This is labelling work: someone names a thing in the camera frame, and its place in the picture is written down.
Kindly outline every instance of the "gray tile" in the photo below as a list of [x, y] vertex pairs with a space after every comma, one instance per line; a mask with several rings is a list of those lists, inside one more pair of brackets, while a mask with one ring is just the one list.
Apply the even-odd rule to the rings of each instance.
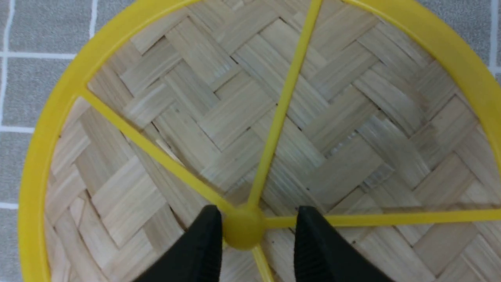
[[11, 51], [77, 53], [89, 39], [91, 0], [22, 0], [10, 33]]
[[34, 127], [69, 60], [9, 58], [3, 125]]
[[131, 5], [133, 2], [134, 0], [99, 1], [97, 9], [98, 13], [96, 32], [98, 32], [115, 15]]
[[19, 201], [19, 184], [31, 137], [27, 133], [0, 132], [0, 202]]
[[418, 0], [449, 24], [489, 63], [490, 0]]
[[22, 282], [16, 210], [0, 209], [0, 281]]
[[4, 30], [9, 17], [9, 0], [0, 0], [0, 50], [4, 49]]

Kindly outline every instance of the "woven bamboo mat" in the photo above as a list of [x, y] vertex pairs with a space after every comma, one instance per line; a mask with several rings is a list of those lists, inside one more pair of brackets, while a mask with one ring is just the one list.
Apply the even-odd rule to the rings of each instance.
[[[249, 193], [309, 7], [209, 0], [133, 37], [89, 88], [233, 204]], [[84, 100], [61, 133], [46, 222], [53, 281], [128, 281], [207, 202]], [[293, 215], [498, 207], [499, 176], [477, 117], [441, 65], [383, 20], [325, 0], [261, 206]], [[501, 223], [339, 231], [397, 282], [498, 281]], [[268, 231], [277, 281], [295, 281], [293, 230]], [[260, 281], [227, 248], [221, 281]]]

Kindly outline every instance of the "white grout line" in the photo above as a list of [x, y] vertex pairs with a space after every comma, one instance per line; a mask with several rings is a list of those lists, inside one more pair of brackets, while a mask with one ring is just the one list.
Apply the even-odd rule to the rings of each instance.
[[499, 30], [499, 0], [490, 2], [490, 55], [489, 67], [497, 66], [497, 33]]
[[[16, 7], [16, 0], [9, 1], [9, 17], [5, 25], [4, 31], [4, 52], [9, 51], [9, 34], [11, 32], [12, 21], [14, 20], [14, 10]], [[4, 118], [4, 101], [5, 92], [7, 90], [7, 58], [2, 60], [2, 81], [0, 83], [0, 124]]]
[[19, 205], [18, 204], [11, 204], [11, 203], [0, 203], [0, 209], [17, 210], [17, 209], [19, 209]]
[[98, 0], [92, 0], [91, 23], [89, 26], [89, 37], [90, 38], [93, 38], [94, 35], [96, 34], [97, 2], [98, 2]]
[[61, 54], [61, 53], [0, 52], [0, 57], [4, 58], [73, 60], [75, 56], [76, 54]]
[[19, 127], [19, 126], [3, 126], [0, 125], [0, 132], [12, 132], [12, 133], [31, 133], [35, 131], [33, 127]]
[[501, 67], [489, 67], [489, 71], [495, 76], [501, 73]]

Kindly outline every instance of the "yellow frame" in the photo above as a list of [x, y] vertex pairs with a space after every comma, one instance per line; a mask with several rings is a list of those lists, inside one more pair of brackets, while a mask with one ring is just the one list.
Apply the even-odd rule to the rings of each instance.
[[[87, 90], [96, 71], [119, 49], [126, 40], [160, 17], [197, 0], [139, 0], [115, 17], [106, 25], [78, 54], [50, 95], [42, 112], [28, 150], [20, 191], [19, 204], [19, 244], [21, 267], [26, 282], [50, 282], [45, 234], [44, 207], [45, 191], [50, 164], [59, 133], [75, 100], [82, 96], [88, 100], [107, 119], [116, 125], [134, 142], [141, 144], [150, 155], [157, 155], [159, 149], [149, 143], [127, 122], [110, 110], [105, 104]], [[430, 54], [437, 58], [463, 90], [477, 113], [490, 141], [495, 159], [501, 162], [501, 89], [489, 73], [481, 59], [470, 47], [444, 22], [413, 0], [345, 0], [391, 22], [420, 43]], [[302, 33], [301, 42], [308, 42], [311, 31]], [[299, 66], [302, 62], [301, 48], [295, 56]], [[290, 71], [287, 86], [294, 86], [297, 74]], [[234, 209], [217, 193], [212, 193], [200, 180], [191, 177], [182, 166], [172, 159], [160, 155], [157, 161], [176, 170], [176, 174], [209, 201], [218, 205], [224, 212]], [[260, 195], [256, 190], [253, 198]], [[335, 226], [376, 226], [400, 224], [424, 224], [467, 221], [501, 220], [501, 210], [474, 210], [432, 213], [383, 214], [383, 215], [341, 215], [328, 216]], [[267, 228], [290, 227], [295, 224], [294, 217], [266, 219]], [[253, 249], [259, 270], [265, 281], [273, 281], [260, 247]]]

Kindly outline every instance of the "bamboo steamer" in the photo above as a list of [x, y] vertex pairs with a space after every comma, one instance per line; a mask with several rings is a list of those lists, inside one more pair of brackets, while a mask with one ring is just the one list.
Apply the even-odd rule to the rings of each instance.
[[[89, 89], [234, 205], [246, 201], [308, 1], [207, 0], [154, 22]], [[499, 207], [485, 134], [435, 58], [382, 19], [324, 0], [261, 207], [294, 215]], [[53, 281], [131, 281], [208, 204], [78, 99], [46, 196]], [[339, 228], [397, 282], [495, 281], [501, 224]], [[295, 281], [294, 231], [263, 240], [276, 281]], [[221, 281], [260, 281], [223, 251]]]

